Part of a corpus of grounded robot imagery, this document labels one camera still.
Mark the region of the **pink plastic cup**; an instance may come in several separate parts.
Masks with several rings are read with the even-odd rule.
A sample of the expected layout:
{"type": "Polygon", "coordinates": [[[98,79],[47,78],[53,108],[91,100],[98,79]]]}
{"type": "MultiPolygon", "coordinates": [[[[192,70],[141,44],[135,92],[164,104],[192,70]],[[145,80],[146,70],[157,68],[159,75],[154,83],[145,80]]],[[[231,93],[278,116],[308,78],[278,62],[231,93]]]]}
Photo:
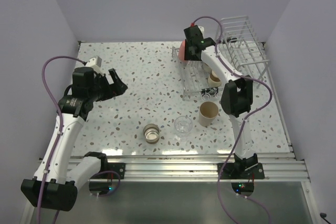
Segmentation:
{"type": "Polygon", "coordinates": [[[179,47],[178,59],[183,63],[187,62],[185,60],[185,40],[181,42],[181,45],[179,47]]]}

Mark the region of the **steel cup with cork band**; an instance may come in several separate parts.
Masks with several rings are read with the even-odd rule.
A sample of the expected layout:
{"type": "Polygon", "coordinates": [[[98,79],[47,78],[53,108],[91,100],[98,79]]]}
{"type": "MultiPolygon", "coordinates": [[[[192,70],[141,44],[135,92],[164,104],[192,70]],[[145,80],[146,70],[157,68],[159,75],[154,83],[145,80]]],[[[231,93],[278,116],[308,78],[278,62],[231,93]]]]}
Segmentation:
{"type": "Polygon", "coordinates": [[[203,69],[204,69],[204,71],[207,72],[207,73],[211,73],[211,72],[212,72],[211,68],[210,68],[207,64],[204,64],[204,65],[203,65],[203,69]]]}

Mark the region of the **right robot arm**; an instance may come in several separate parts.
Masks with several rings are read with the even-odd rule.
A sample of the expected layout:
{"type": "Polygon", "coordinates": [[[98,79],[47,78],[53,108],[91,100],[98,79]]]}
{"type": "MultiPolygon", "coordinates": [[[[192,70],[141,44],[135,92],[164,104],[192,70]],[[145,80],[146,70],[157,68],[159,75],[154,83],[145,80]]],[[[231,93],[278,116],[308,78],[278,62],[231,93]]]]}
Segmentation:
{"type": "Polygon", "coordinates": [[[245,116],[253,103],[253,80],[243,76],[218,51],[212,38],[204,38],[201,29],[192,24],[184,29],[185,53],[189,61],[202,61],[214,71],[224,85],[220,105],[232,123],[234,138],[234,162],[225,165],[224,171],[246,178],[258,164],[253,150],[249,120],[245,116]]]}

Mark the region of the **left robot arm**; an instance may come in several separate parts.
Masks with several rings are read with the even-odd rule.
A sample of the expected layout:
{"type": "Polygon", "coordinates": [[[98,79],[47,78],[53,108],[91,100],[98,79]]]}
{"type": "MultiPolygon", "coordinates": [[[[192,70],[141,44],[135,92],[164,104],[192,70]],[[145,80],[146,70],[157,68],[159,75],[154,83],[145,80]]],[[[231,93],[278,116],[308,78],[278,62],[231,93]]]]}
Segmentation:
{"type": "Polygon", "coordinates": [[[37,208],[70,211],[82,186],[93,176],[104,178],[109,172],[107,156],[88,152],[72,170],[68,169],[75,141],[95,102],[123,95],[127,85],[109,69],[113,83],[93,67],[79,67],[72,73],[72,84],[58,102],[54,132],[46,154],[33,178],[24,179],[21,191],[37,208]]]}

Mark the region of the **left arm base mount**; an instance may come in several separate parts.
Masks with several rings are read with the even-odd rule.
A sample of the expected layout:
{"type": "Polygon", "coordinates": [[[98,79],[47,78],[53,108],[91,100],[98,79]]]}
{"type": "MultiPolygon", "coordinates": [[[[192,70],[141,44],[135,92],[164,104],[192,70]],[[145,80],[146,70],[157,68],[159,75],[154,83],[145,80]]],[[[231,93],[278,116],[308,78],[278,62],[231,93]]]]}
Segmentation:
{"type": "Polygon", "coordinates": [[[111,196],[116,193],[124,179],[125,163],[111,163],[89,179],[89,191],[97,197],[111,196]]]}

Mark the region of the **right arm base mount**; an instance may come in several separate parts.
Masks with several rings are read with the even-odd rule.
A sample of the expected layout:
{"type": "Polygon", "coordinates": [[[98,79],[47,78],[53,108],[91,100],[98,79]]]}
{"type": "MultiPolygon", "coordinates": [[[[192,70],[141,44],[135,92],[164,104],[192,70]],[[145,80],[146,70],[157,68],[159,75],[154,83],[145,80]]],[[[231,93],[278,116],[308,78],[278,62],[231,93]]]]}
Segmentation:
{"type": "Polygon", "coordinates": [[[239,172],[233,163],[227,163],[222,171],[220,180],[230,180],[234,193],[251,196],[255,189],[255,180],[265,179],[264,168],[258,163],[251,169],[239,172]]]}

